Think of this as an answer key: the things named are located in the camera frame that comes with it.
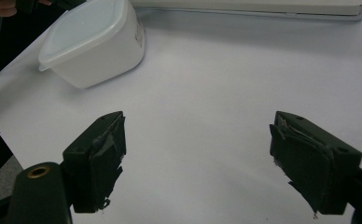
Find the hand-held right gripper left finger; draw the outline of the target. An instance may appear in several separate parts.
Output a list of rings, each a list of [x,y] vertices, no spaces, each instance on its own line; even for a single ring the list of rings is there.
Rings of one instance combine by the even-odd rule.
[[[76,213],[95,213],[110,204],[126,155],[124,123],[122,111],[101,116],[63,152],[63,176]]]

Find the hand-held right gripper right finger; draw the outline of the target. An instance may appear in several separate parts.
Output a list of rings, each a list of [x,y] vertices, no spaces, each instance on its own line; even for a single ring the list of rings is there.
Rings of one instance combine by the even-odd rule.
[[[341,215],[347,180],[356,175],[362,153],[295,114],[278,111],[270,125],[270,155],[314,212]]]

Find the white lidded plastic container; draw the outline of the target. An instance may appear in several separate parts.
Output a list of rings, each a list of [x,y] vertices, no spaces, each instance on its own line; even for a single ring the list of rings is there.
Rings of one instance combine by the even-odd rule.
[[[145,55],[145,33],[129,0],[89,0],[49,28],[38,55],[51,70],[86,89],[123,74]]]

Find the white wire rack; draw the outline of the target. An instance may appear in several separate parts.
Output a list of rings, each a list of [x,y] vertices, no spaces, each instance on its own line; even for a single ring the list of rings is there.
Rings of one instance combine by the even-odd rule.
[[[325,21],[361,21],[362,0],[130,0],[134,7]]]

